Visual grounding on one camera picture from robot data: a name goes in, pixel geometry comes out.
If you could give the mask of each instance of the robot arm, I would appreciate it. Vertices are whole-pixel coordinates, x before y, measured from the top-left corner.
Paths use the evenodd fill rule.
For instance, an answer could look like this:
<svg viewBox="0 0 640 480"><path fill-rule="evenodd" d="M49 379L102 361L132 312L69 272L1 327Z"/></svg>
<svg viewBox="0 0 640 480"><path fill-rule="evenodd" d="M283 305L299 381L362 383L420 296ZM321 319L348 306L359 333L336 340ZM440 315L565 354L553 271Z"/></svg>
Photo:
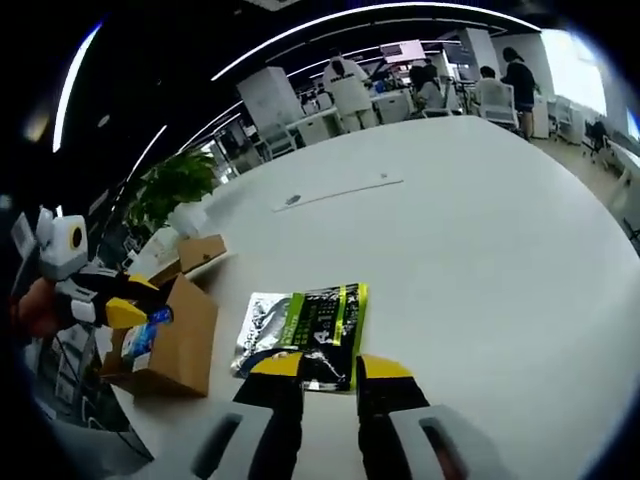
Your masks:
<svg viewBox="0 0 640 480"><path fill-rule="evenodd" d="M55 311L60 318L120 329L145 324L150 315L168 308L160 291L145 279L88 263L81 215L54 217L42 208L36 237L40 271L56 283Z"/></svg>

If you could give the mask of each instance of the cardboard box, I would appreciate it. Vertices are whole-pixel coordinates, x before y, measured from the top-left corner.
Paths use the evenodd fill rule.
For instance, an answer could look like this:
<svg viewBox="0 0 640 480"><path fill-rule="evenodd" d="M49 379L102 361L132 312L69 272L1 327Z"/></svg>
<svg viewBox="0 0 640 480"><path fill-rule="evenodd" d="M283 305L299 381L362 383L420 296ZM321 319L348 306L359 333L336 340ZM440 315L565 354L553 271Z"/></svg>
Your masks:
<svg viewBox="0 0 640 480"><path fill-rule="evenodd" d="M225 252L220 235L180 242L179 260L150 280L168 292L173 322L158 325L148 365L133 372L121 356L127 330L114 330L102 378L135 396L207 396L218 307L184 274Z"/></svg>

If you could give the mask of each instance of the white round table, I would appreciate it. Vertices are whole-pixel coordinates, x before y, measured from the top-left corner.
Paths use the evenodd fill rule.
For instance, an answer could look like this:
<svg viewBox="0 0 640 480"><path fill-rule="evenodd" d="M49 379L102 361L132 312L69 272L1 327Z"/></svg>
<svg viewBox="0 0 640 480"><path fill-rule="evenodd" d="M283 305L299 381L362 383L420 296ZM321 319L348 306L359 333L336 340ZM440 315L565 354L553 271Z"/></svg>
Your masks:
<svg viewBox="0 0 640 480"><path fill-rule="evenodd" d="M403 183L273 212L294 194ZM475 117L341 136L213 193L231 253L210 395L122 408L158 455L233 398L234 344L252 292L367 282L361 350L396 360L432 404L495 443L520 479L576 478L624 418L640 369L640 260L605 207L552 158ZM355 396L307 393L295 478L365 478Z"/></svg>

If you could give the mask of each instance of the woman in black dress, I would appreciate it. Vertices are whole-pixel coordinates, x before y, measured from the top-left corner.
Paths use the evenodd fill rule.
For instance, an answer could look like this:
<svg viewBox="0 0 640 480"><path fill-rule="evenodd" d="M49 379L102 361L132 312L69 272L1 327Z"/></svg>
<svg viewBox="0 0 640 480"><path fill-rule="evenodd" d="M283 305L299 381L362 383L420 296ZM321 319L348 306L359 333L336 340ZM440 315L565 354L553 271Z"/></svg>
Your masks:
<svg viewBox="0 0 640 480"><path fill-rule="evenodd" d="M507 75L502 81L513 86L515 109L522 115L522 133L524 138L529 140L533 135L533 92L536 81L515 49L505 48L502 51L502 57L508 63Z"/></svg>

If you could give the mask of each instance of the computer monitor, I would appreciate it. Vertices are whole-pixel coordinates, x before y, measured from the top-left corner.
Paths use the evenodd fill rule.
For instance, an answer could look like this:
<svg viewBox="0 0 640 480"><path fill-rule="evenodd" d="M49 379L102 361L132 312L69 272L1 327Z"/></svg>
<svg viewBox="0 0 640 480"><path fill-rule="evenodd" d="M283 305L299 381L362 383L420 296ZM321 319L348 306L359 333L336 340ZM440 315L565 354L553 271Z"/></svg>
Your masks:
<svg viewBox="0 0 640 480"><path fill-rule="evenodd" d="M410 62L425 58L420 40L382 45L380 50L387 63Z"/></svg>

